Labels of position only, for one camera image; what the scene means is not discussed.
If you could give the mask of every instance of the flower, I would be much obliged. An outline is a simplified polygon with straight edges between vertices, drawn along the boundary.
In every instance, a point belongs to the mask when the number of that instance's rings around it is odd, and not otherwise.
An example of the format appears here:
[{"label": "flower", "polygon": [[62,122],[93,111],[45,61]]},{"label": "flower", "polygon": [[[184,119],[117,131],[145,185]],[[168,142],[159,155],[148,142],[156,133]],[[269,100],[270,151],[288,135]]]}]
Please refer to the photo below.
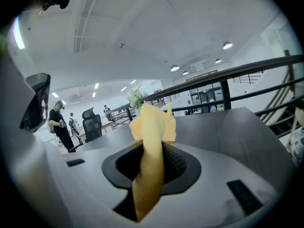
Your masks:
[{"label": "flower", "polygon": [[130,90],[127,93],[127,99],[130,102],[130,107],[138,109],[141,107],[143,99],[146,98],[148,94],[146,92],[141,93],[139,88],[136,90]]}]

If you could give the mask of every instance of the man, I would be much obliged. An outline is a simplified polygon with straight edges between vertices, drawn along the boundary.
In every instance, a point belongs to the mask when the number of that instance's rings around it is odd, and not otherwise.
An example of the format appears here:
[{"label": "man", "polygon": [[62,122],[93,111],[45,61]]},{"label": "man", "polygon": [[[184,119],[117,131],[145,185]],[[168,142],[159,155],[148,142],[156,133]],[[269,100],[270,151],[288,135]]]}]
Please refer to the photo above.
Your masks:
[{"label": "man", "polygon": [[213,105],[210,109],[210,112],[217,112],[217,108]]},{"label": "man", "polygon": [[70,113],[70,121],[68,122],[68,124],[70,125],[72,135],[76,137],[79,143],[82,145],[83,142],[79,137],[79,133],[80,133],[79,123],[77,119],[74,117],[74,114],[72,112]]},{"label": "man", "polygon": [[62,101],[57,101],[55,103],[54,108],[49,112],[49,124],[54,126],[56,136],[60,139],[67,151],[69,153],[76,152],[75,149],[71,150],[74,147],[74,144],[67,130],[66,122],[60,113],[60,110],[64,108]]},{"label": "man", "polygon": [[106,118],[108,119],[108,121],[110,122],[111,120],[111,117],[112,117],[112,115],[111,115],[111,113],[109,113],[109,114],[106,114],[106,112],[108,112],[108,111],[110,111],[110,108],[109,107],[106,107],[106,105],[104,105],[104,114],[106,115]]}]

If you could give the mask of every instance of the cap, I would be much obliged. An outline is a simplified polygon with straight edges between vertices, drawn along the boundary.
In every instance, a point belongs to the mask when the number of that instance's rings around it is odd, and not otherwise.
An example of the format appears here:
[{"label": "cap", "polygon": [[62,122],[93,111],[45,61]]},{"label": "cap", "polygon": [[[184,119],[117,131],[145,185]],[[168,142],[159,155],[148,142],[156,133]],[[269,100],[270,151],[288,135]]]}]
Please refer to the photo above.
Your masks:
[{"label": "cap", "polygon": [[65,105],[62,101],[57,101],[56,103],[58,103],[62,109],[65,109]]}]

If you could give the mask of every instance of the white ceiling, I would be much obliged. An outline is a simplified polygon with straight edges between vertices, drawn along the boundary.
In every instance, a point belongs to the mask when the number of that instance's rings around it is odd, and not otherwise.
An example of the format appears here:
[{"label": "white ceiling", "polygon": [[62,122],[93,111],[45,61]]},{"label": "white ceiling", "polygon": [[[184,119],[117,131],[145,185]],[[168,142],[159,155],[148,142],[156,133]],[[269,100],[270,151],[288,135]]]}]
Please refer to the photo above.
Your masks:
[{"label": "white ceiling", "polygon": [[[51,92],[96,82],[120,90],[124,80],[226,63],[277,13],[270,0],[71,0],[64,10],[22,13],[26,48],[10,38],[9,51],[24,76],[51,74]],[[223,50],[227,40],[234,46]],[[170,72],[173,64],[181,69]]]},{"label": "white ceiling", "polygon": [[[116,95],[124,95],[131,89],[144,86],[146,82],[147,81],[137,80],[133,84],[130,84],[130,80],[122,80],[99,83],[97,89],[94,89],[95,84],[93,84],[59,90],[56,91],[56,94],[59,96],[58,98],[55,98],[52,94],[49,95],[49,105],[53,106],[58,100],[64,100],[68,105],[74,105],[80,102],[83,103],[101,98],[109,98]],[[120,90],[125,86],[127,88],[121,92]]]}]

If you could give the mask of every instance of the yellow tissue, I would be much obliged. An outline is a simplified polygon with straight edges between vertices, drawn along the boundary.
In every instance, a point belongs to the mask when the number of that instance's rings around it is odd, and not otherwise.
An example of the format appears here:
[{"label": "yellow tissue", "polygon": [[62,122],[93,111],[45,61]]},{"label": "yellow tissue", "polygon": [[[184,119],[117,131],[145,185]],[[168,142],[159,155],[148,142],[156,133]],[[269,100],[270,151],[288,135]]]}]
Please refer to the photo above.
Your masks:
[{"label": "yellow tissue", "polygon": [[132,183],[137,221],[141,221],[159,201],[164,182],[162,141],[174,142],[176,121],[168,112],[152,105],[143,105],[141,113],[131,123],[135,140],[143,140],[140,172]]}]

